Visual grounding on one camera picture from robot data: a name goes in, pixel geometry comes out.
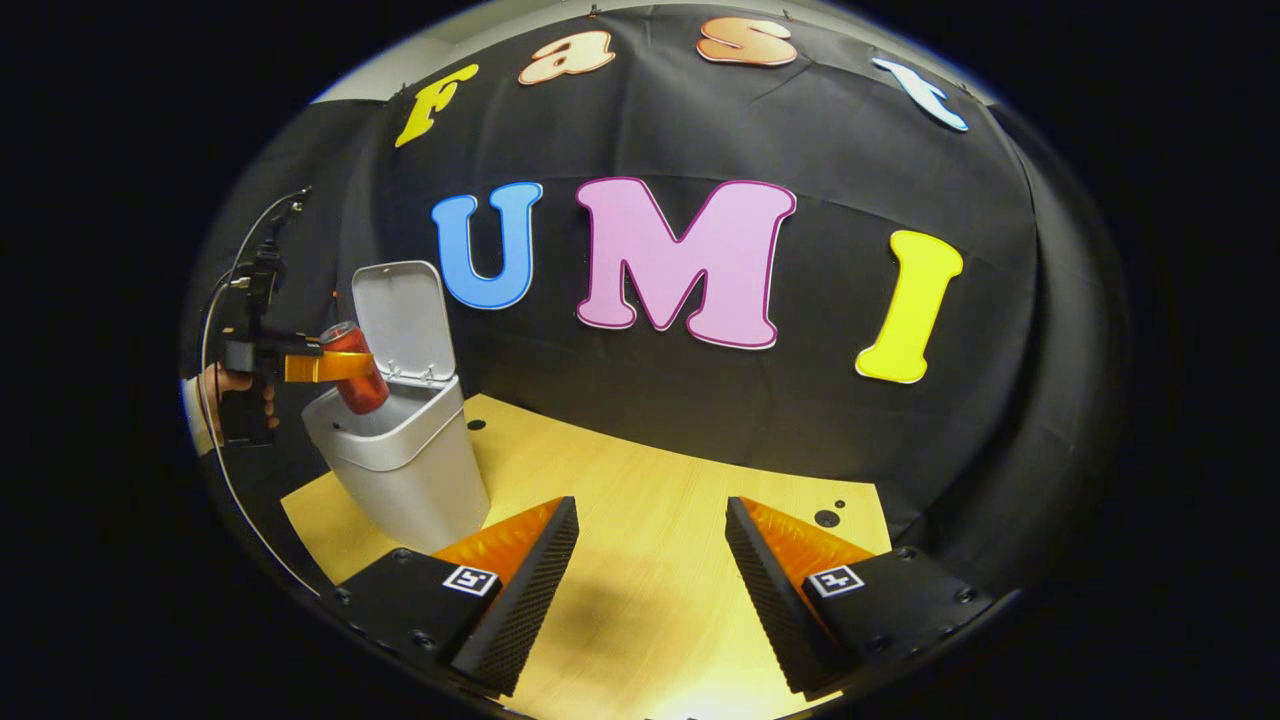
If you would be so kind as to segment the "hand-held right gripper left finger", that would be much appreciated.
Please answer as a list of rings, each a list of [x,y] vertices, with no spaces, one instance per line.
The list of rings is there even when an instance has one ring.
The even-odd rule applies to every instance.
[[[320,601],[416,676],[512,696],[577,538],[576,502],[561,496],[435,553],[397,547]]]

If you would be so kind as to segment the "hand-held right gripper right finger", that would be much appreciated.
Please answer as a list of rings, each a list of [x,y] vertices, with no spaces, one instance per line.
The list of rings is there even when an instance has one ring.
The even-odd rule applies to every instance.
[[[864,696],[925,666],[993,612],[924,551],[873,553],[733,496],[724,537],[788,688]]]

